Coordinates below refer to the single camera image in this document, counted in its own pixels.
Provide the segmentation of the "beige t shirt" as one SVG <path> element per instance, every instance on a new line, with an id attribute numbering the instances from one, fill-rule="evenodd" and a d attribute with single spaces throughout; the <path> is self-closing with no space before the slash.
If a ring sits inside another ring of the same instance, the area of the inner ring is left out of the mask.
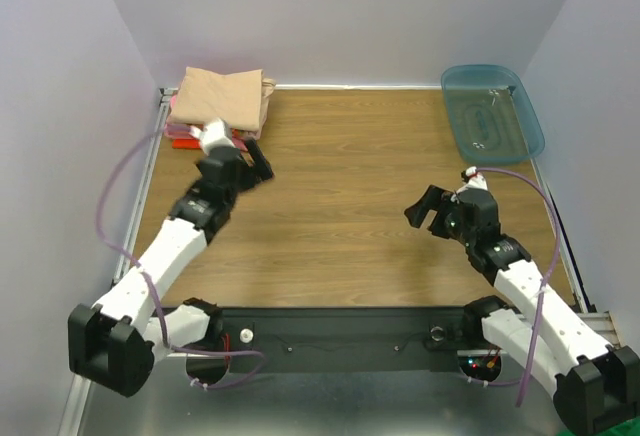
<path id="1" fill-rule="evenodd" d="M 218 74 L 187 67 L 169 119 L 204 125 L 221 118 L 232 129 L 259 133 L 275 88 L 276 81 L 267 78 L 262 69 Z"/>

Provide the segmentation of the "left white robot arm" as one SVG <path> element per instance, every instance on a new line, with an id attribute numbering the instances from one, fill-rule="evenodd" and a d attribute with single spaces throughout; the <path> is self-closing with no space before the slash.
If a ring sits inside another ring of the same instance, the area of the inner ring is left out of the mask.
<path id="1" fill-rule="evenodd" d="M 179 198 L 140 258 L 124 248 L 128 272 L 92 305 L 80 304 L 67 320 L 72 373 L 122 396 L 136 394 L 156 363 L 171 354 L 218 359 L 260 357 L 229 350 L 221 310 L 197 298 L 165 313 L 161 299 L 184 269 L 229 221 L 237 197 L 273 178 L 254 140 L 243 149 L 216 143 L 196 167 L 200 173 Z"/>

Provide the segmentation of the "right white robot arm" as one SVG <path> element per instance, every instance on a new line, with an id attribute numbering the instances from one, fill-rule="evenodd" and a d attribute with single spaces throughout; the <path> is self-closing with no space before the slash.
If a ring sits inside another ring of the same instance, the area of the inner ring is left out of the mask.
<path id="1" fill-rule="evenodd" d="M 503 232 L 498 205 L 480 176 L 459 191 L 431 185 L 404 215 L 419 228 L 458 241 L 470 265 L 500 292 L 468 304 L 463 340 L 505 350 L 550 395 L 575 435 L 597 435 L 639 415 L 639 357 L 616 348 L 548 285 L 524 247 Z"/>

